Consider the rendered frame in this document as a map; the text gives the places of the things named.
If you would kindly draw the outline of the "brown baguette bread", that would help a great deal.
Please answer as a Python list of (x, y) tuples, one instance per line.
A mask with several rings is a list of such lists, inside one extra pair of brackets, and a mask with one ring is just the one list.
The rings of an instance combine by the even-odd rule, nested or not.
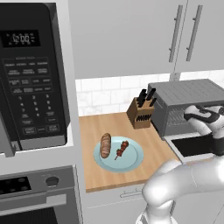
[(101, 137), (101, 145), (100, 145), (100, 153), (102, 158), (107, 158), (110, 154), (111, 149), (111, 135), (109, 133), (105, 133)]

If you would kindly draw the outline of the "black microwave oven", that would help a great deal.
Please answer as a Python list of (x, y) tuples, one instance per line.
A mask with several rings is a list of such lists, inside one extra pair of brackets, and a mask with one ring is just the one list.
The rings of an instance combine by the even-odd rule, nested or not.
[(70, 117), (55, 3), (0, 3), (0, 113), (19, 151), (67, 143)]

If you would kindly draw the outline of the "red kebab skewer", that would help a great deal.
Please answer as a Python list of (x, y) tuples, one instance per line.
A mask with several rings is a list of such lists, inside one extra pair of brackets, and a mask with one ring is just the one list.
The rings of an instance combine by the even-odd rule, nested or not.
[(122, 144), (121, 144), (121, 148), (116, 150), (116, 157), (115, 157), (115, 159), (120, 157), (128, 146), (129, 146), (129, 142), (128, 141), (123, 141)]

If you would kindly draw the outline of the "toaster oven door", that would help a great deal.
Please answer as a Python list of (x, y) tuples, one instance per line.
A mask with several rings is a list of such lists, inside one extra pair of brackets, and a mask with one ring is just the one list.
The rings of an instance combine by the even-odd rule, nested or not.
[(201, 136), (198, 132), (165, 136), (164, 140), (183, 164), (214, 156), (211, 150), (212, 138)]

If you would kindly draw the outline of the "steel built-in oven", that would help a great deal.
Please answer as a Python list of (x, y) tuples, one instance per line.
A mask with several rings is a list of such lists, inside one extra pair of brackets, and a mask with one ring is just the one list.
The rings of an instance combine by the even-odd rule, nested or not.
[(0, 224), (81, 224), (73, 167), (1, 175)]

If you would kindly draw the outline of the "wide grey cupboard door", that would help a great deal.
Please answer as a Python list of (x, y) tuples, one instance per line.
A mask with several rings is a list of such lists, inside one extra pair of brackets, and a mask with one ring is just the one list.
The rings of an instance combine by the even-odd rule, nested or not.
[[(183, 5), (173, 62), (178, 6)], [(68, 0), (78, 79), (174, 71), (187, 0)]]

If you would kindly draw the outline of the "white drawer front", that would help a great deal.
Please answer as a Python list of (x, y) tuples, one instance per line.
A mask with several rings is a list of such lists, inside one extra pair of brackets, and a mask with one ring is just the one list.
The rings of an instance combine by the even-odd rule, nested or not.
[(126, 192), (132, 192), (135, 189), (138, 191), (143, 189), (143, 184), (139, 185), (129, 185), (124, 187), (118, 187), (114, 189), (109, 190), (103, 190), (103, 191), (97, 191), (97, 192), (89, 192), (86, 194), (87, 198), (87, 206), (88, 207), (98, 207), (98, 206), (104, 206), (104, 205), (110, 205), (113, 203), (118, 203), (125, 200), (133, 200), (141, 198), (142, 195), (137, 195), (134, 197), (128, 197), (128, 198), (120, 198), (120, 194), (124, 191)]

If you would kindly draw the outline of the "white tall appliance cabinet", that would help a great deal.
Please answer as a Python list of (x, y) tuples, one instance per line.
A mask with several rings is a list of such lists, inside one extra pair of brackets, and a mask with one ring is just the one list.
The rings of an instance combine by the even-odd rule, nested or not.
[(81, 211), (81, 197), (77, 169), (81, 163), (79, 140), (79, 124), (77, 104), (75, 101), (74, 57), (69, 24), (69, 10), (67, 0), (0, 0), (0, 3), (55, 3), (57, 9), (59, 37), (62, 51), (63, 67), (66, 77), (66, 96), (69, 110), (70, 123), (67, 127), (67, 142), (61, 146), (45, 147), (32, 150), (18, 150), (14, 157), (6, 157), (0, 149), (0, 176), (19, 172), (33, 172), (43, 169), (51, 169), (62, 166), (73, 167), (74, 190), (80, 216), (80, 224), (83, 223)]

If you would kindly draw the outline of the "grey toaster oven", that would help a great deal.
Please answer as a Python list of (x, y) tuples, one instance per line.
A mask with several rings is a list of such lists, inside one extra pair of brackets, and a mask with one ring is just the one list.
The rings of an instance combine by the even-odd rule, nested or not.
[(151, 121), (161, 138), (195, 132), (184, 118), (187, 107), (224, 105), (224, 88), (209, 79), (149, 83), (148, 91), (153, 88), (157, 100)]

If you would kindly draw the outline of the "light blue plate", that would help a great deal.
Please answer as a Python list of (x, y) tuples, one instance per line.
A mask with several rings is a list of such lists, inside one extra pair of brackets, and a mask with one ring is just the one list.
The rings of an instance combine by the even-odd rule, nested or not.
[[(129, 146), (124, 153), (118, 157), (116, 151), (121, 148), (123, 141), (127, 141)], [(144, 160), (144, 151), (141, 146), (134, 140), (125, 136), (112, 136), (111, 148), (108, 157), (103, 158), (100, 153), (98, 143), (94, 147), (94, 161), (103, 169), (110, 172), (129, 172), (136, 169)]]

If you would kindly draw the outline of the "narrow grey cupboard door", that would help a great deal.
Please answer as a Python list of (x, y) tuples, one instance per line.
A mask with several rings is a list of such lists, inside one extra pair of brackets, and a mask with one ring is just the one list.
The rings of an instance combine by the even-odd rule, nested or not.
[[(190, 62), (187, 50), (193, 31), (193, 18), (203, 5)], [(188, 0), (179, 43), (175, 72), (224, 69), (224, 0)]]

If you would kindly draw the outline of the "wooden knife block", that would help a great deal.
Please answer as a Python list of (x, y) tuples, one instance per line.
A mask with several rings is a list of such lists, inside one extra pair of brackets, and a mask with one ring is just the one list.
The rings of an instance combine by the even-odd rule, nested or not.
[(126, 112), (132, 127), (135, 130), (145, 129), (151, 126), (151, 116), (154, 107), (150, 106), (151, 101), (146, 101), (141, 108), (138, 107), (137, 98), (132, 100)]

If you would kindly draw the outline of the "black oven knob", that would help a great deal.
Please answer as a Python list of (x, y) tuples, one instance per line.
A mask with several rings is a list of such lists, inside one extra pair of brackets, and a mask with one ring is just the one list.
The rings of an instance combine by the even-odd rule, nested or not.
[(55, 187), (58, 185), (60, 179), (58, 177), (49, 177), (45, 180), (48, 187)]

